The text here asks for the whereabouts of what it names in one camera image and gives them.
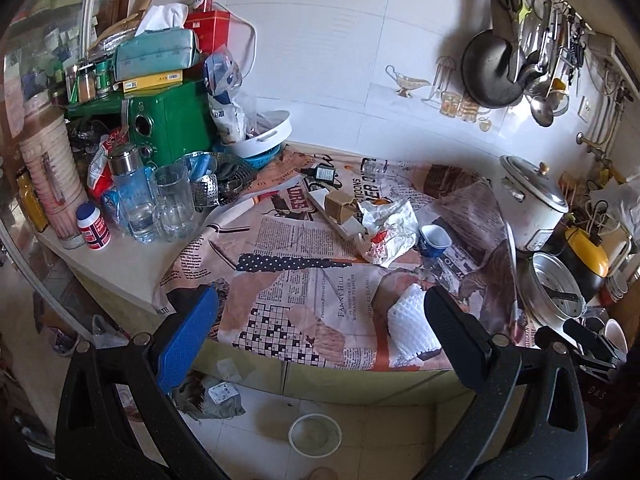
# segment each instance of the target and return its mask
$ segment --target drinking glass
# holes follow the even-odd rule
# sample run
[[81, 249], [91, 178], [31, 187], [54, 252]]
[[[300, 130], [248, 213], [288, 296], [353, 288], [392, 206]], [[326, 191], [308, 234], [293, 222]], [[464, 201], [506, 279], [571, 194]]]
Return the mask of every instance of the drinking glass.
[[157, 168], [150, 184], [159, 233], [168, 241], [189, 236], [196, 228], [196, 209], [185, 165], [176, 162]]

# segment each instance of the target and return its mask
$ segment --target green toaster oven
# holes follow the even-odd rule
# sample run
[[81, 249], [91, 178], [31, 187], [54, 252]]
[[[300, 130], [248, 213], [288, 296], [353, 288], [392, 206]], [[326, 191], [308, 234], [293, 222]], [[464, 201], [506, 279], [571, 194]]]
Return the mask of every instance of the green toaster oven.
[[148, 166], [171, 164], [185, 153], [211, 149], [216, 127], [202, 81], [140, 92], [123, 105], [129, 140]]

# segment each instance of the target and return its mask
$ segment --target aluminum pot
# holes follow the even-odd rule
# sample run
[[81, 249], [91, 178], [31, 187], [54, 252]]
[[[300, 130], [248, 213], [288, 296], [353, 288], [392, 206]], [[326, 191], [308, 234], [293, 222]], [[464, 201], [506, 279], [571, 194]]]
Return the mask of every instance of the aluminum pot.
[[516, 248], [539, 251], [569, 211], [544, 162], [534, 166], [519, 156], [501, 156], [493, 190], [502, 218], [513, 230]]
[[[577, 319], [586, 310], [586, 302], [574, 277], [556, 257], [536, 253], [520, 273], [520, 295], [533, 316], [544, 325], [562, 330], [567, 319]], [[552, 298], [551, 291], [575, 295], [576, 301]]]

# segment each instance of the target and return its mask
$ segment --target small bottle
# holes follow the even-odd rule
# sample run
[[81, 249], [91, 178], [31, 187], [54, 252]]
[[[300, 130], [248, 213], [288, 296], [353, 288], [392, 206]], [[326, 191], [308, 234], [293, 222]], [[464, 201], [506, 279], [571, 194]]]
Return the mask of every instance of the small bottle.
[[154, 225], [154, 199], [138, 147], [123, 144], [111, 150], [109, 168], [134, 238], [142, 243], [152, 242], [158, 234]]
[[335, 179], [335, 170], [330, 166], [325, 166], [324, 164], [318, 164], [315, 168], [302, 168], [300, 173], [310, 176], [315, 180], [320, 180], [321, 182], [329, 182], [333, 183]]
[[90, 249], [97, 251], [106, 247], [111, 240], [111, 233], [100, 210], [93, 203], [84, 202], [76, 210], [76, 218], [82, 237]]
[[40, 200], [31, 185], [31, 179], [27, 170], [22, 170], [17, 177], [18, 188], [20, 193], [20, 204], [26, 217], [31, 221], [36, 231], [41, 233], [49, 225], [47, 216], [40, 205]]

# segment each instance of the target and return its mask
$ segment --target white rice cooker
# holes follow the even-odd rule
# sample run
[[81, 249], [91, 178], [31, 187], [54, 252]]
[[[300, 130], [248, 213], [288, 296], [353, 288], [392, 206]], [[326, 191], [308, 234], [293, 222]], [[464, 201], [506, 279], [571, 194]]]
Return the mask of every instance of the white rice cooker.
[[560, 187], [548, 172], [544, 162], [536, 167], [519, 156], [500, 157], [494, 195], [518, 250], [539, 251], [569, 211]]

